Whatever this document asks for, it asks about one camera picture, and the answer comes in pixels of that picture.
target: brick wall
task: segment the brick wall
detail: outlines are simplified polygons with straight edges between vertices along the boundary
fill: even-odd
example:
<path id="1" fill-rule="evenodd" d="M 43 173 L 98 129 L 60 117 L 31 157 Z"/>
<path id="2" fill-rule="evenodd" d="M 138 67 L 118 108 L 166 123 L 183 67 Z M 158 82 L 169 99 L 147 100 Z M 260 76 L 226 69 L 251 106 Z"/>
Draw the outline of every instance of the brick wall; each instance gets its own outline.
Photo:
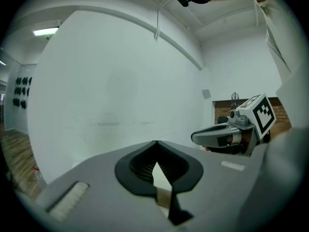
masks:
<path id="1" fill-rule="evenodd" d="M 247 99 L 239 100 L 239 105 L 243 104 Z M 272 105 L 277 121 L 282 123 L 289 121 L 288 115 L 285 112 L 280 100 L 278 98 L 269 98 Z M 214 123 L 217 124 L 219 116 L 229 116 L 231 111 L 231 101 L 216 101 L 214 108 Z"/>

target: ceiling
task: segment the ceiling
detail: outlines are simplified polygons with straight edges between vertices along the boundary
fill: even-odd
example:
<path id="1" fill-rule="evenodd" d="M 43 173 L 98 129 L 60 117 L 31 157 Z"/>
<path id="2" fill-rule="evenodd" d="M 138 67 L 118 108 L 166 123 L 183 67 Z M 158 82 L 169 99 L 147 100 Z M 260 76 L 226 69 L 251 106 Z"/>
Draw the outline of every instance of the ceiling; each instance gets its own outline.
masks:
<path id="1" fill-rule="evenodd" d="M 160 4 L 163 0 L 152 1 Z M 191 2 L 187 8 L 182 7 L 176 0 L 169 0 L 164 8 L 178 18 L 201 44 L 209 38 L 235 29 L 256 26 L 257 20 L 259 24 L 265 23 L 259 9 L 256 14 L 253 0 L 217 1 L 205 5 Z M 24 60 L 16 60 L 21 61 L 21 64 L 35 64 L 48 40 L 35 37 L 32 32 L 36 29 L 60 26 L 74 10 L 76 9 L 57 7 L 45 13 L 39 13 L 39 16 L 33 13 L 14 21 L 7 31 L 6 41 L 8 39 L 11 41 L 9 45 L 11 48 L 16 45 L 23 47 L 17 56 Z"/>

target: robotic arm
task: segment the robotic arm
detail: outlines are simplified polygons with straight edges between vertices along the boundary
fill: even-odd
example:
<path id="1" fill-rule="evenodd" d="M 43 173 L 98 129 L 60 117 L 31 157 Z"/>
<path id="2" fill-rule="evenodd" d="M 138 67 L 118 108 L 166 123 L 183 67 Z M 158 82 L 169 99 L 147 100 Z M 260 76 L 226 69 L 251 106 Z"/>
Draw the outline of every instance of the robotic arm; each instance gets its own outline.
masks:
<path id="1" fill-rule="evenodd" d="M 192 133 L 197 145 L 226 148 L 240 145 L 242 135 L 251 132 L 244 155 L 250 155 L 276 122 L 276 116 L 266 94 L 253 96 L 244 104 L 231 110 L 228 121 Z"/>

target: ceiling light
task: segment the ceiling light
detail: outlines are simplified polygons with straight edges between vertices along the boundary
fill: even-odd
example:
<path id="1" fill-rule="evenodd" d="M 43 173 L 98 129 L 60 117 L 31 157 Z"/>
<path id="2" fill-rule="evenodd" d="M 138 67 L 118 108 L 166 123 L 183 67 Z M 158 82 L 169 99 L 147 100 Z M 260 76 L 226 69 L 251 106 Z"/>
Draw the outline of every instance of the ceiling light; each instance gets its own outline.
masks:
<path id="1" fill-rule="evenodd" d="M 35 36 L 41 36 L 41 35 L 50 35 L 56 33 L 59 27 L 56 28 L 49 28 L 49 29 L 41 29 L 33 31 Z"/>

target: wooden floor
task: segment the wooden floor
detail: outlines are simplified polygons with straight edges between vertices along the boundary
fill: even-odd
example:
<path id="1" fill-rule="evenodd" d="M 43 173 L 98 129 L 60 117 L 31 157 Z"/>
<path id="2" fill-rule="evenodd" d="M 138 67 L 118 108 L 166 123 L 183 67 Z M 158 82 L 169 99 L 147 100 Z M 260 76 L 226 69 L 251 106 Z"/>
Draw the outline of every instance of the wooden floor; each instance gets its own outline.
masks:
<path id="1" fill-rule="evenodd" d="M 14 189 L 35 200 L 41 189 L 32 168 L 37 164 L 29 136 L 15 130 L 4 131 L 4 124 L 0 122 L 0 141 Z"/>

